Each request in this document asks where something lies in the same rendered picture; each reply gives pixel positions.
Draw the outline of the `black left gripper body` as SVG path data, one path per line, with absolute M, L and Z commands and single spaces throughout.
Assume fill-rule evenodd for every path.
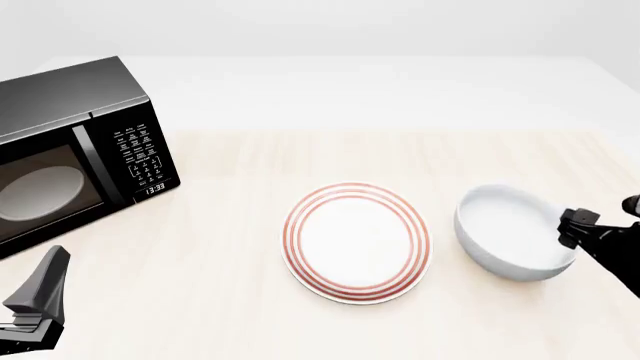
M 11 323 L 0 323 L 0 355 L 53 350 L 64 331 L 65 311 L 15 311 Z

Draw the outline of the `black microwave oven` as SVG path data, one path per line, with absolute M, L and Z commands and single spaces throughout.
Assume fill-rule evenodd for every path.
M 0 190 L 56 166 L 80 170 L 82 191 L 43 218 L 0 218 L 0 260 L 181 183 L 151 99 L 115 56 L 0 82 Z

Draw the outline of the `white bowl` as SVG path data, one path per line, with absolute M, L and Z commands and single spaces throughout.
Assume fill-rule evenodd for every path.
M 466 254 L 487 272 L 511 281 L 553 278 L 578 251 L 561 245 L 564 208 L 504 184 L 470 188 L 457 203 L 454 230 Z

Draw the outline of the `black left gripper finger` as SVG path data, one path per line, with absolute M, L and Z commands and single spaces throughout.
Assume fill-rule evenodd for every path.
M 71 255 L 61 245 L 47 251 L 27 280 L 2 304 L 15 315 L 39 314 L 65 323 L 64 284 Z

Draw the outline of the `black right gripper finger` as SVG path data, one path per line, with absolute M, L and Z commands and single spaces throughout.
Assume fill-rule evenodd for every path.
M 599 217 L 587 209 L 565 209 L 558 241 L 581 248 L 640 299 L 640 221 L 614 227 L 596 224 Z

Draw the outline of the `white plate with red rings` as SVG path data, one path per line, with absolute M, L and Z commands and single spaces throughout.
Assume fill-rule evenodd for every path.
M 424 218 L 394 191 L 366 182 L 325 185 L 286 216 L 282 259 L 307 290 L 348 305 L 377 305 L 412 290 L 433 258 Z

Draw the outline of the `glass microwave turntable plate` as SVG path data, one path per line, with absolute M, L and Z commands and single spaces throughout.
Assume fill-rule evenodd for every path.
M 85 176 L 67 166 L 45 167 L 14 180 L 0 190 L 0 218 L 31 221 L 62 209 L 85 185 Z

